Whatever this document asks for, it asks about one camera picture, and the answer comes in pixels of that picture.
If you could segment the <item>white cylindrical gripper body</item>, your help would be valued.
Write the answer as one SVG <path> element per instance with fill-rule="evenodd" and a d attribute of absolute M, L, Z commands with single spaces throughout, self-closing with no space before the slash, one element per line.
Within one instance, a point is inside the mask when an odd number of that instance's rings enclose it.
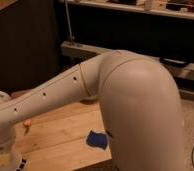
<path fill-rule="evenodd" d="M 9 151 L 15 141 L 15 129 L 13 127 L 0 129 L 0 152 Z"/>

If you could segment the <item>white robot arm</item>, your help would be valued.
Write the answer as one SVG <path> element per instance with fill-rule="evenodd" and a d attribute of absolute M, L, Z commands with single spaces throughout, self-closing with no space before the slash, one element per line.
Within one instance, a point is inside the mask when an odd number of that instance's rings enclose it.
<path fill-rule="evenodd" d="M 28 93 L 0 91 L 0 171 L 21 171 L 14 125 L 90 96 L 99 98 L 115 171 L 185 171 L 178 87 L 153 58 L 112 50 Z"/>

